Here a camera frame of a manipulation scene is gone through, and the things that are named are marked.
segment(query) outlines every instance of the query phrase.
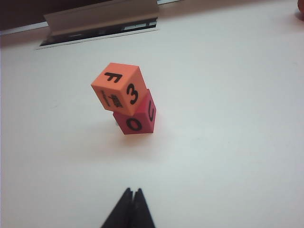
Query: number 3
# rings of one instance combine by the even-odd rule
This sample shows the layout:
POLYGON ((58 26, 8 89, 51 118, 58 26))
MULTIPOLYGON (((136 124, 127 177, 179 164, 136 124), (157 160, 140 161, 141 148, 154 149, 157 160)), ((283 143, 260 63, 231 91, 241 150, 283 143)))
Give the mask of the number 3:
POLYGON ((130 93, 130 90, 132 90, 132 92, 131 92, 131 96, 135 96, 135 98, 133 99, 133 100, 131 100, 130 101, 130 104, 135 104, 135 102, 137 101, 137 99, 138 99, 138 92, 135 90, 135 88, 134 88, 134 85, 131 83, 131 84, 129 84, 128 85, 128 87, 127 87, 127 94, 129 94, 130 93))

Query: foam cube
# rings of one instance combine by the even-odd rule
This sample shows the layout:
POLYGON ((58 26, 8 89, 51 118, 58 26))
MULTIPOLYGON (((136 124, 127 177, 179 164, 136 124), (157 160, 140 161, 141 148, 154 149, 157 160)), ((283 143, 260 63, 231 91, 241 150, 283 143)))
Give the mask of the foam cube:
POLYGON ((91 84, 106 110, 132 116, 147 95, 138 66, 110 63, 91 84))
POLYGON ((114 112, 113 116, 124 134, 153 133, 156 107, 150 90, 133 116, 114 112))

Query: stacked cubes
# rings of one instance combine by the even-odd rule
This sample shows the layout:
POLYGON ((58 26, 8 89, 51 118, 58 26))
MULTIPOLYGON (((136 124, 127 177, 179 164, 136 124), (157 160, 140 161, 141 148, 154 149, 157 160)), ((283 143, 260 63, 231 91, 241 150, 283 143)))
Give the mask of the stacked cubes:
POLYGON ((110 63, 91 86, 124 134, 153 133, 156 107, 138 66, 110 63))

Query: red object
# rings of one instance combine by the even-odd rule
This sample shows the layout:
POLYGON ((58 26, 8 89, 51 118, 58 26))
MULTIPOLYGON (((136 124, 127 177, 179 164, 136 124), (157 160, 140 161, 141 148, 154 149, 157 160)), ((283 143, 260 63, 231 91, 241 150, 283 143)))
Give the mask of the red object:
POLYGON ((153 133, 156 107, 150 90, 133 116, 114 112, 113 116, 124 134, 153 133))
POLYGON ((299 10, 304 13, 304 0, 299 0, 298 1, 298 7, 299 7, 299 10))

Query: dark background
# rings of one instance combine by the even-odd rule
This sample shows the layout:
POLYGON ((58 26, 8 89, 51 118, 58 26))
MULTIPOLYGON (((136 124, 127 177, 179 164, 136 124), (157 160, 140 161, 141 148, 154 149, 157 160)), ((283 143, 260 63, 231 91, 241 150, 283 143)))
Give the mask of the dark background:
POLYGON ((109 0, 3 0, 0 3, 0 30, 45 21, 43 15, 109 0))

